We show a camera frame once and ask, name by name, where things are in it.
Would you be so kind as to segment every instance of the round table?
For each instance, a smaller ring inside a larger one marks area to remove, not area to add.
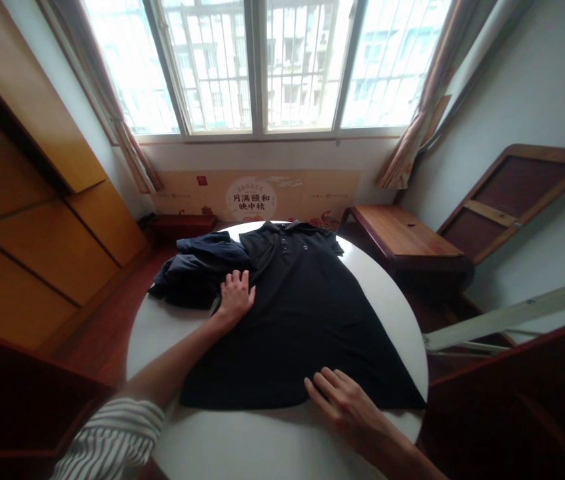
[[[231,237],[263,222],[228,228]],[[404,295],[366,253],[338,237],[342,262],[391,338],[422,398],[428,370],[422,334]],[[187,310],[149,295],[136,315],[127,351],[127,378],[187,336],[211,312]],[[385,415],[416,441],[424,411],[386,411]],[[298,407],[258,411],[204,411],[175,401],[153,458],[171,480],[189,479],[362,479],[380,477],[373,467],[335,435],[310,402]]]

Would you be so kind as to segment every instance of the curtain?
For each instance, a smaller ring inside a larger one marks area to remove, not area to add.
[[[52,25],[52,29],[56,26],[56,34],[62,33],[63,38],[60,43],[65,49],[65,54],[68,54],[67,49],[71,49],[71,59],[68,60],[72,63],[73,59],[73,63],[78,63],[74,68],[82,70],[81,79],[88,83],[84,87],[90,90],[88,96],[91,97],[91,101],[98,103],[99,110],[105,114],[138,190],[141,193],[155,193],[162,190],[163,184],[159,176],[125,121],[81,0],[39,0],[39,4],[48,20],[50,15],[53,16],[55,25]]]
[[[455,71],[487,20],[497,0],[454,0],[422,88],[414,119],[382,166],[376,185],[406,189],[418,148],[428,130],[434,108],[445,94]]]

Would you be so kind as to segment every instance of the window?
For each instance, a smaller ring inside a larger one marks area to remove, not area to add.
[[[449,5],[369,0],[342,128],[409,124]]]
[[[82,1],[133,133],[192,139],[400,133],[451,2]]]
[[[143,0],[84,0],[131,131],[178,132]]]

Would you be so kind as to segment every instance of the shirt placket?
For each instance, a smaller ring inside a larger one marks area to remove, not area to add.
[[[284,231],[281,230],[280,231],[280,237],[281,237],[282,255],[287,256],[291,252],[291,245],[289,243],[288,235]]]

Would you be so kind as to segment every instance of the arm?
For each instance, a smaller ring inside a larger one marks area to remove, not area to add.
[[[388,479],[447,480],[340,370],[325,367],[304,386],[347,443]]]
[[[220,308],[202,327],[138,372],[115,397],[149,400],[164,409],[198,360],[253,306],[256,287],[249,291],[249,272],[245,271],[243,278],[238,270],[227,274],[221,295]]]
[[[237,270],[227,275],[218,311],[138,372],[94,414],[56,464],[52,479],[118,480],[124,467],[144,465],[161,433],[163,409],[196,362],[253,306],[255,288],[249,291],[248,271],[242,278]]]

